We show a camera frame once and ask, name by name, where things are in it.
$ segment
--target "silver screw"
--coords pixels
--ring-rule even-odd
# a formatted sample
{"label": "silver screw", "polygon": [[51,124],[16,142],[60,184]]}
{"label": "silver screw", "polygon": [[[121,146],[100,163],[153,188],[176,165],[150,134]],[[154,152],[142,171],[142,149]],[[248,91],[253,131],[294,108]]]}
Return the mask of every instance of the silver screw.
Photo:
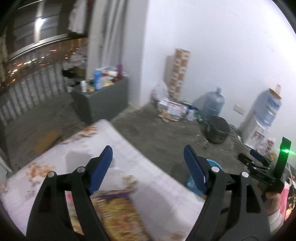
{"label": "silver screw", "polygon": [[219,167],[212,167],[211,169],[212,169],[213,172],[219,172],[220,171]]}
{"label": "silver screw", "polygon": [[47,174],[47,176],[48,176],[48,177],[53,177],[53,176],[54,176],[54,172],[49,172],[49,173]]}
{"label": "silver screw", "polygon": [[77,172],[78,173],[82,173],[82,172],[84,172],[85,171],[85,168],[84,167],[79,167],[79,168],[77,168]]}
{"label": "silver screw", "polygon": [[242,172],[242,176],[247,178],[247,177],[249,177],[249,174],[247,172]]}

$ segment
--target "gray box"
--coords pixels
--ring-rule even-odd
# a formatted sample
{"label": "gray box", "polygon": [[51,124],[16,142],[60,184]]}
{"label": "gray box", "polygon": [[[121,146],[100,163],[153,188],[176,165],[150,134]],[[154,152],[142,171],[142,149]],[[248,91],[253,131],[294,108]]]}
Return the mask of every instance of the gray box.
{"label": "gray box", "polygon": [[90,125],[101,119],[111,120],[128,107],[128,78],[95,92],[81,92],[76,86],[71,92],[79,118]]}

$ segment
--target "wall outlet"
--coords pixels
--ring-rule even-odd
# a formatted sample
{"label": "wall outlet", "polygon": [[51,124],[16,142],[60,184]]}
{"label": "wall outlet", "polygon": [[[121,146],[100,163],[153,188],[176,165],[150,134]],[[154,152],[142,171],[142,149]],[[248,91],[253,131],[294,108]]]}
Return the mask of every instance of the wall outlet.
{"label": "wall outlet", "polygon": [[241,115],[244,115],[246,110],[243,107],[240,107],[239,105],[235,104],[233,107],[233,110],[240,113]]}

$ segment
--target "concrete floor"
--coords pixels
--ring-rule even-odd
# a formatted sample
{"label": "concrete floor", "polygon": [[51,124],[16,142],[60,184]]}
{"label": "concrete floor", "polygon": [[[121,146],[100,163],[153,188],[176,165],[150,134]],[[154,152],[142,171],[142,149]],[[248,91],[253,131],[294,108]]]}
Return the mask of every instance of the concrete floor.
{"label": "concrete floor", "polygon": [[142,154],[182,184],[190,175],[183,159],[183,150],[188,144],[198,156],[216,161],[227,173],[247,170],[237,159],[239,153],[247,150],[236,138],[228,136],[223,144],[208,143],[203,126],[197,121],[181,119],[166,123],[158,117],[158,110],[152,104],[123,114],[112,124]]}
{"label": "concrete floor", "polygon": [[[208,143],[198,122],[182,119],[166,123],[158,117],[158,110],[152,104],[140,110],[128,108],[112,124],[148,159],[182,184],[190,175],[183,159],[187,144],[197,155],[218,162],[225,172],[238,174],[245,170],[237,160],[244,147],[235,138],[229,136],[220,145]],[[64,140],[85,126],[75,114],[68,93],[29,110],[5,129],[12,169],[16,172],[37,157],[33,149],[49,131],[60,131]]]}

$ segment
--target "black rice cooker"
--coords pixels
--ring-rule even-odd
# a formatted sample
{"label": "black rice cooker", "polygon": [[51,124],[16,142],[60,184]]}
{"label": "black rice cooker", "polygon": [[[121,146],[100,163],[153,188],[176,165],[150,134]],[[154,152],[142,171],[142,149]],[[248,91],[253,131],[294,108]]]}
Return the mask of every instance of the black rice cooker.
{"label": "black rice cooker", "polygon": [[225,119],[218,116],[212,116],[208,123],[206,136],[209,142],[223,143],[230,133],[230,127]]}

